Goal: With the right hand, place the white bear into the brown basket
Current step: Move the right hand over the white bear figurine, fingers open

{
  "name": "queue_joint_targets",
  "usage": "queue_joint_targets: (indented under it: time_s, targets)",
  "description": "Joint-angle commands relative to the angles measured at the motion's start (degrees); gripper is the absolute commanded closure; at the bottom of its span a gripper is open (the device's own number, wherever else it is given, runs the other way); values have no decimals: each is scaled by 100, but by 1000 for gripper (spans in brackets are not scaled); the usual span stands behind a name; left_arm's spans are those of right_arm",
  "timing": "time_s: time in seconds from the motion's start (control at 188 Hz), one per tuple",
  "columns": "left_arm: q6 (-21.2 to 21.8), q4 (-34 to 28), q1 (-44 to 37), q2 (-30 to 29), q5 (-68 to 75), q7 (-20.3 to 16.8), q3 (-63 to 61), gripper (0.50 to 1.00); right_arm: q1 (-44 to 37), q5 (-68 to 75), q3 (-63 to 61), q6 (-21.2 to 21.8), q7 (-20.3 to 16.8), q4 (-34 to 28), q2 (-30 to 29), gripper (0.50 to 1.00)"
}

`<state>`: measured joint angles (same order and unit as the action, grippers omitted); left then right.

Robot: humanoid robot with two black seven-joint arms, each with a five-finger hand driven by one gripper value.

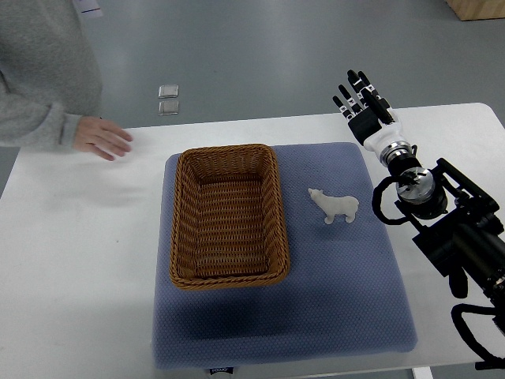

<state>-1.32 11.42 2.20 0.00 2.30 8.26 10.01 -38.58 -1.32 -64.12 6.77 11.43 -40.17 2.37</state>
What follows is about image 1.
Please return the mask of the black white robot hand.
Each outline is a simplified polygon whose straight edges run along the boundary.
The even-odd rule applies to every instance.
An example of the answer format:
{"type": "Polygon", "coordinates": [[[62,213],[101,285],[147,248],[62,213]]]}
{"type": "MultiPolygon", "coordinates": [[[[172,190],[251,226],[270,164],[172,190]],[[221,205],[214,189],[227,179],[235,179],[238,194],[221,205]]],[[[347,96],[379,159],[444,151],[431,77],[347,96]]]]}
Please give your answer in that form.
{"type": "Polygon", "coordinates": [[[347,72],[347,80],[354,94],[339,85],[339,96],[332,100],[347,120],[356,140],[378,159],[411,153],[412,148],[402,135],[402,126],[388,103],[370,82],[364,72],[347,72]]]}

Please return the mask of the person's bare hand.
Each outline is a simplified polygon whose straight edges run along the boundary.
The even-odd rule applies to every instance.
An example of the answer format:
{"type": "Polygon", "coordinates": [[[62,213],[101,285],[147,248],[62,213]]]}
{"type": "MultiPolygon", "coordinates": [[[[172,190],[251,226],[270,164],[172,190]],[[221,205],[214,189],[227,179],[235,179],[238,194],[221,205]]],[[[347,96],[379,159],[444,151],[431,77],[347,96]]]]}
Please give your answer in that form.
{"type": "Polygon", "coordinates": [[[106,161],[114,161],[131,152],[132,142],[133,137],[115,122],[84,116],[77,123],[73,148],[106,161]]]}

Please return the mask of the grey sweater forearm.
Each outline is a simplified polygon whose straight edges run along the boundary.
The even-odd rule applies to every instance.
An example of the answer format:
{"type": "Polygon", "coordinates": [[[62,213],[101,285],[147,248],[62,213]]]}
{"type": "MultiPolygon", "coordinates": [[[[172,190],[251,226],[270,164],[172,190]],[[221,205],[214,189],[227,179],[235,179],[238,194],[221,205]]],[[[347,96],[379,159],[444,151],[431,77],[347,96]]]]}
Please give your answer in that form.
{"type": "Polygon", "coordinates": [[[102,81],[71,1],[1,3],[1,145],[73,146],[102,81]]]}

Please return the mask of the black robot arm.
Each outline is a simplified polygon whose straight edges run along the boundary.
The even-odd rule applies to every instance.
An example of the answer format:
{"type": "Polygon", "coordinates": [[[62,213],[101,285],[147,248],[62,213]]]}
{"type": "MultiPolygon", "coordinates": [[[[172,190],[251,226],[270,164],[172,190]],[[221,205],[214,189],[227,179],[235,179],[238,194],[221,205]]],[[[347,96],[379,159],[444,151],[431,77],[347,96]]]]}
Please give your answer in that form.
{"type": "Polygon", "coordinates": [[[392,142],[379,154],[389,176],[374,190],[372,210],[386,225],[411,223],[414,244],[449,280],[451,293],[464,299],[473,280],[491,306],[461,303],[451,318],[459,335],[481,361],[477,370],[503,369],[503,358],[482,346],[463,316],[492,317],[504,330],[504,226],[496,216],[497,202],[445,159],[433,169],[421,166],[416,147],[392,142]]]}

